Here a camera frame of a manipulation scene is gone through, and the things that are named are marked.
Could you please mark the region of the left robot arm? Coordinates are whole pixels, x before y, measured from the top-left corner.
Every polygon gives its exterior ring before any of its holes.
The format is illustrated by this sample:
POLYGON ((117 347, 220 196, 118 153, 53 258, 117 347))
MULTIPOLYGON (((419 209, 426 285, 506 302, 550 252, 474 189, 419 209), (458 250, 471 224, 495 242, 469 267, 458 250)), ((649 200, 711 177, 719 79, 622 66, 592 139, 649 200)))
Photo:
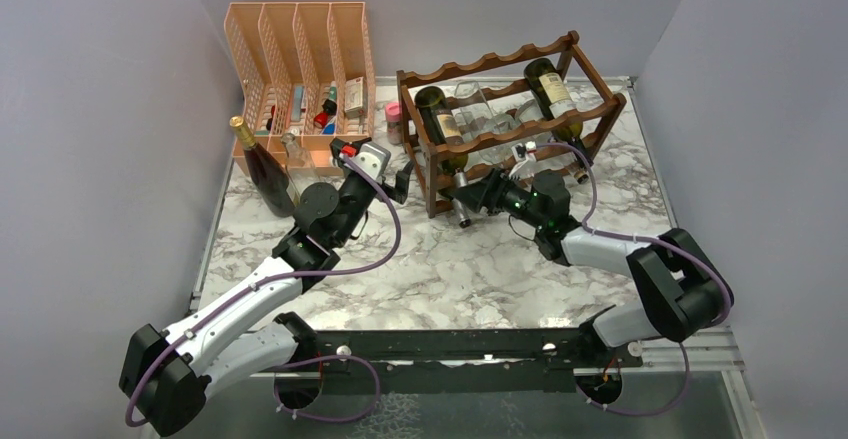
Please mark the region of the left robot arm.
POLYGON ((394 185, 383 181, 386 163, 363 153, 341 162, 341 187, 307 187, 294 211, 294 226, 260 265, 234 288, 162 330, 146 324, 130 337, 119 376, 127 396, 125 423, 149 424, 161 436, 188 425, 208 399, 229 385, 271 366, 298 370, 313 360, 314 343, 285 324, 249 329, 273 309, 305 294, 328 276, 370 272, 399 249, 400 218, 413 163, 394 185), (366 266, 337 269, 338 249, 352 239, 374 199, 388 208, 395 242, 366 266))

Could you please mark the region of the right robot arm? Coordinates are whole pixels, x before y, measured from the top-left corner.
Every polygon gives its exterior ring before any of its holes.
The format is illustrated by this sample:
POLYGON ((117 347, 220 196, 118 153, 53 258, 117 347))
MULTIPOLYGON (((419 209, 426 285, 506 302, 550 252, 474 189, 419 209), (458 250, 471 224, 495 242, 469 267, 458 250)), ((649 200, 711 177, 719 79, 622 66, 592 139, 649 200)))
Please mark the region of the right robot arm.
POLYGON ((543 171, 530 189, 502 169, 453 192, 474 212, 501 212, 534 230, 541 255, 563 266, 585 266, 633 280, 636 300, 612 306, 579 327, 577 352, 600 366, 617 347, 657 337, 680 343, 699 330, 722 322, 734 297, 699 244, 684 229, 657 237, 626 236, 592 229, 570 212, 571 195, 562 178, 543 171))

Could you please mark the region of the red wine bottle gold cap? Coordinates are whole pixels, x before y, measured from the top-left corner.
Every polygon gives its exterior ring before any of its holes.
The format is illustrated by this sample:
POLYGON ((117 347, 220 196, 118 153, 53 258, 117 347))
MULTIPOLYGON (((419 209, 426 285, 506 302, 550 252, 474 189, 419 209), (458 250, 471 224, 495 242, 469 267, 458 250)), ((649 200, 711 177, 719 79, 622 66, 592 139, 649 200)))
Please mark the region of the red wine bottle gold cap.
POLYGON ((229 125, 242 147, 248 174, 265 204, 275 216, 292 216, 295 203, 289 175, 259 143, 243 116, 231 117, 229 125))

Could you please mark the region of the green wine bottle brown label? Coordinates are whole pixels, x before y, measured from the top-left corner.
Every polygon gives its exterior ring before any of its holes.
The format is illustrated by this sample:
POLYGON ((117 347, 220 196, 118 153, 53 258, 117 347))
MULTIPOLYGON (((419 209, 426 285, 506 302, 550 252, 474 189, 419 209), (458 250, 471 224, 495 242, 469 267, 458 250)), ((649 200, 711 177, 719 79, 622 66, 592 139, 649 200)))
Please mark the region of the green wine bottle brown label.
MULTIPOLYGON (((428 137, 436 145, 461 145, 464 143, 460 127, 448 107, 443 90, 437 86, 427 86, 419 90, 414 103, 421 115, 428 137)), ((450 175, 455 186, 467 184, 465 167, 467 155, 460 155, 440 161, 440 169, 450 175)))

